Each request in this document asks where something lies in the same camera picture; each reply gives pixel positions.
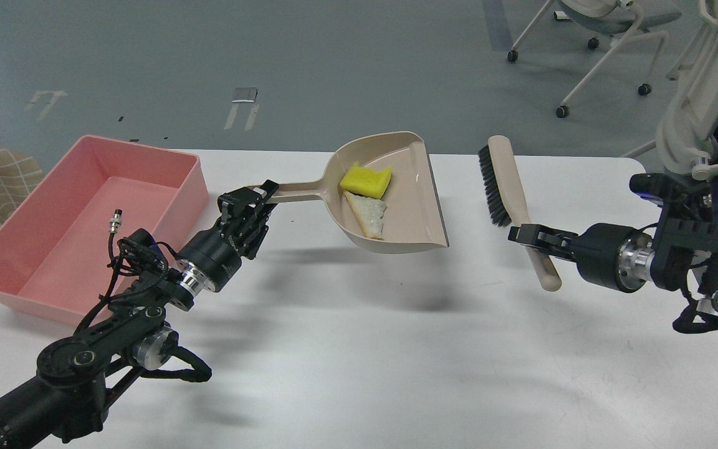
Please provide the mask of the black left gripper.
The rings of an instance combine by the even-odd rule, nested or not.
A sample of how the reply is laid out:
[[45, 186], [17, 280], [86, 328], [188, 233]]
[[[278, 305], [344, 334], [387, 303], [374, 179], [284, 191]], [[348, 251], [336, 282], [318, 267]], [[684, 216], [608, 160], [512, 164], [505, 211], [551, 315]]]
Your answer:
[[254, 259], [268, 230], [270, 203], [279, 184], [267, 180], [253, 190], [234, 190], [217, 198], [221, 218], [198, 232], [176, 255], [183, 270], [203, 278], [203, 288], [220, 292], [242, 266]]

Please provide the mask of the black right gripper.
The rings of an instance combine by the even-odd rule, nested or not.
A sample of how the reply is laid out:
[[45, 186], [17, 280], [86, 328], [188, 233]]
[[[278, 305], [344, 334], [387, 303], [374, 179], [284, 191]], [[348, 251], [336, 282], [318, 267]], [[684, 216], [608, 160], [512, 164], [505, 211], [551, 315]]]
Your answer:
[[508, 241], [576, 263], [581, 278], [589, 283], [619, 292], [636, 292], [636, 287], [627, 285], [620, 276], [622, 245], [634, 235], [636, 228], [609, 223], [596, 223], [581, 235], [545, 225], [520, 225], [510, 227]]

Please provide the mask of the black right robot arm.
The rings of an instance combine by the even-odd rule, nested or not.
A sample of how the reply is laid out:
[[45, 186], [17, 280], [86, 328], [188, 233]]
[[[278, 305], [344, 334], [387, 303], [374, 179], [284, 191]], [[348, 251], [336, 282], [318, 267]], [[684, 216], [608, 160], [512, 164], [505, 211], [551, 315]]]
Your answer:
[[542, 224], [510, 228], [508, 238], [539, 256], [575, 263], [585, 281], [633, 293], [646, 283], [680, 292], [687, 306], [673, 321], [682, 334], [718, 332], [718, 223], [711, 191], [701, 181], [641, 173], [629, 189], [661, 209], [654, 233], [596, 223], [576, 234]]

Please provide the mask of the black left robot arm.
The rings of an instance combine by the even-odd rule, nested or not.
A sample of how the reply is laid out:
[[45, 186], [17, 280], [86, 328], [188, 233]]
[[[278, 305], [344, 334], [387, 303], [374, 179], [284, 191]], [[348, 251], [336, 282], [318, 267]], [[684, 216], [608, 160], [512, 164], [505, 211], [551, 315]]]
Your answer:
[[68, 443], [103, 428], [118, 398], [139, 379], [207, 382], [212, 370], [180, 346], [168, 305], [193, 307], [220, 292], [243, 259], [254, 259], [269, 230], [279, 185], [265, 181], [218, 197], [220, 215], [176, 251], [140, 228], [117, 239], [122, 211], [109, 224], [112, 275], [74, 333], [37, 356], [36, 375], [0, 398], [0, 448], [31, 448], [47, 437]]

